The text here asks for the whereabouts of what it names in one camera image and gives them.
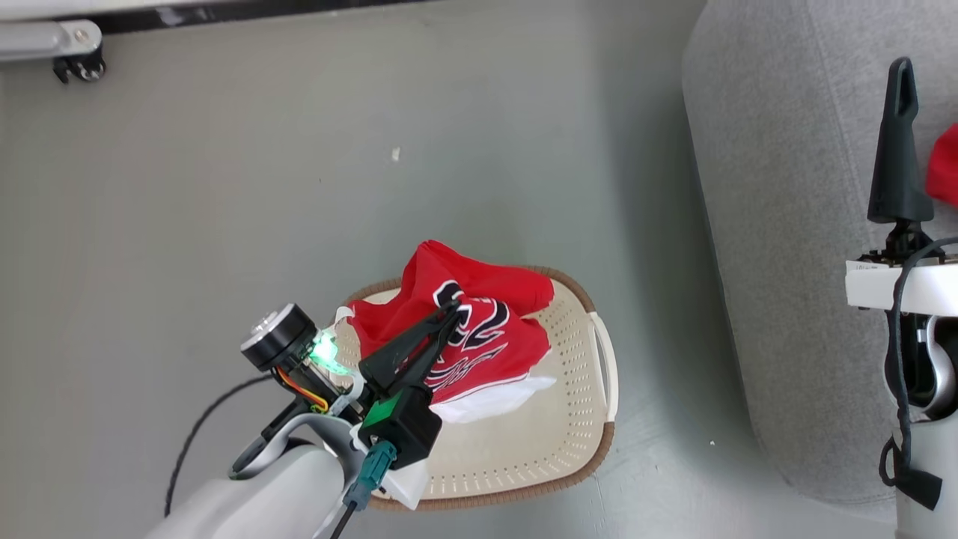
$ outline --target laundry basket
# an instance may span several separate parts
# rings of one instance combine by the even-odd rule
[[[529,269],[551,278],[556,292],[548,307],[531,315],[552,345],[532,374],[557,381],[511,413],[444,424],[429,457],[430,478],[419,510],[501,504],[562,490],[587,478],[608,453],[619,380],[605,325],[571,277],[555,269]],[[358,299],[385,303],[399,285],[398,279],[375,284],[346,304]],[[337,327],[336,343],[337,360],[356,368],[359,339],[349,324]],[[374,497],[371,505],[405,509],[385,495]]]

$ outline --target gray sofa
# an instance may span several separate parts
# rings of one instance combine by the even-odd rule
[[[756,436],[805,495],[890,519],[878,478],[894,404],[881,313],[845,305],[844,263],[883,245],[865,220],[889,64],[914,60],[924,166],[958,122],[953,0],[712,0],[683,90]],[[933,238],[958,232],[936,204]]]

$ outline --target gray carpet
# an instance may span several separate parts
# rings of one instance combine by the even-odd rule
[[[325,319],[435,238],[583,284],[619,357],[616,440],[573,489],[369,511],[344,537],[890,538],[798,498],[751,437],[679,90],[701,5],[449,1],[114,36],[92,85],[5,66],[0,536],[144,535],[195,417],[254,374],[250,323],[287,301]],[[286,400],[262,385],[218,411],[176,501]]]

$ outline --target orange wire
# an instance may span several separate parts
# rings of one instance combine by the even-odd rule
[[[298,393],[308,398],[310,401],[313,402],[313,404],[318,406],[319,410],[321,410],[323,413],[326,413],[327,411],[330,410],[330,403],[326,402],[326,399],[324,399],[323,397],[320,397],[319,395],[313,393],[312,391],[309,391],[308,389],[300,387],[298,384],[293,382],[292,379],[289,378],[289,376],[287,376],[286,373],[283,372],[281,368],[276,367],[276,372],[280,373],[280,378],[282,378],[283,381],[286,382],[287,386],[290,386],[293,389],[296,389]]]

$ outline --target black cable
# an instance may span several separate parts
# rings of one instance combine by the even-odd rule
[[[895,399],[898,402],[898,420],[901,429],[901,447],[895,445],[895,437],[889,438],[888,442],[881,450],[881,463],[879,464],[879,475],[882,482],[887,486],[898,486],[902,488],[903,480],[914,480],[915,474],[910,470],[911,467],[911,417],[909,415],[908,390],[904,376],[904,357],[901,352],[901,299],[904,296],[904,285],[911,273],[919,262],[921,262],[929,253],[943,246],[958,244],[958,237],[944,238],[932,242],[919,249],[918,252],[908,257],[908,260],[901,266],[901,275],[895,281],[894,303],[892,304],[892,326],[893,331],[889,336],[889,348],[895,351],[895,362],[898,374],[898,390],[895,391]],[[895,464],[895,477],[888,477],[887,458],[888,454],[893,456]]]
[[[356,502],[350,502],[346,506],[346,512],[343,513],[343,517],[339,519],[339,524],[336,525],[336,529],[332,531],[330,539],[339,539],[339,536],[343,533],[343,528],[346,527],[346,523],[350,521],[350,517],[353,516],[353,512],[356,511]]]
[[[213,411],[216,410],[219,405],[226,402],[226,399],[232,397],[247,387],[272,379],[272,374],[264,374],[233,387],[229,391],[219,395],[219,397],[213,401],[213,404],[211,404],[209,408],[203,411],[203,414],[199,416],[199,419],[196,420],[196,423],[193,425],[193,429],[190,431],[190,435],[188,435],[186,437],[186,441],[183,442],[183,449],[180,450],[179,457],[176,458],[176,465],[173,466],[173,473],[170,474],[170,486],[167,487],[167,498],[166,505],[163,507],[163,518],[170,516],[170,508],[173,503],[173,490],[176,488],[176,480],[179,478],[180,469],[183,467],[183,460],[186,459],[186,454],[188,451],[190,451],[190,446],[193,444],[193,439],[196,437],[196,433],[199,432],[199,428],[203,426],[203,422],[210,417],[210,414],[213,413]]]

